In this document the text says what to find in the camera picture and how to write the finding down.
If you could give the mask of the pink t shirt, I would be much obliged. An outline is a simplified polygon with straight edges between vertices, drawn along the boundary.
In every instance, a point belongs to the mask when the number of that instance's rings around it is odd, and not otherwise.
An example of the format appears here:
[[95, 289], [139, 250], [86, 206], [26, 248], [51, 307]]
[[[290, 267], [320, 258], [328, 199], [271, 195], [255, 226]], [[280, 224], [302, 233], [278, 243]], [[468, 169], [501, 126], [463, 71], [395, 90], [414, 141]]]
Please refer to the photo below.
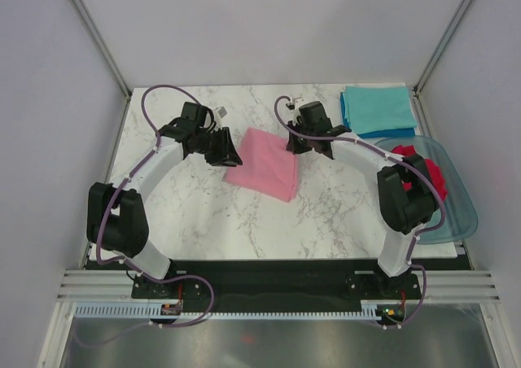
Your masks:
[[225, 181], [284, 202], [296, 197], [298, 162], [284, 138], [248, 128], [239, 146], [243, 164], [228, 168]]

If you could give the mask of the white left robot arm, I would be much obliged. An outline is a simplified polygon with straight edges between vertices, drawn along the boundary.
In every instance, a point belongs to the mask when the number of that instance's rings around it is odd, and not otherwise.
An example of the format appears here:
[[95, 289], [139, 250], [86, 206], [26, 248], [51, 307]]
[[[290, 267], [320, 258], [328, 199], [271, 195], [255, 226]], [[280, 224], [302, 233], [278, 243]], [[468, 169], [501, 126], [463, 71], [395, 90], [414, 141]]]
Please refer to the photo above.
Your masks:
[[200, 154], [211, 166], [237, 167], [243, 162], [235, 150], [230, 129], [222, 124], [223, 107], [210, 109], [184, 103], [181, 115], [155, 132], [155, 142], [130, 171], [111, 183], [96, 182], [89, 190], [86, 237], [117, 261], [147, 274], [151, 289], [170, 297], [178, 277], [172, 261], [149, 239], [145, 203], [166, 175], [191, 154]]

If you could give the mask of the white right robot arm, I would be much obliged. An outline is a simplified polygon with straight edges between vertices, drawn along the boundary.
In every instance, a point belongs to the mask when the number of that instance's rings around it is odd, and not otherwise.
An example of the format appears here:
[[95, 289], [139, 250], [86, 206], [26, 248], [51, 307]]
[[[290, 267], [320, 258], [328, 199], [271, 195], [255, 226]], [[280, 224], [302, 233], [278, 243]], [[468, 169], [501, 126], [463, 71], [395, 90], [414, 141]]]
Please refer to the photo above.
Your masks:
[[289, 152], [315, 151], [353, 167], [376, 185], [386, 235], [378, 257], [380, 272], [372, 284], [379, 296], [394, 296], [402, 288], [401, 275], [412, 268], [420, 235], [439, 229], [446, 218], [426, 160], [416, 153], [385, 151], [344, 125], [334, 126], [318, 101], [298, 106], [296, 99], [282, 96], [274, 103], [274, 112], [289, 133]]

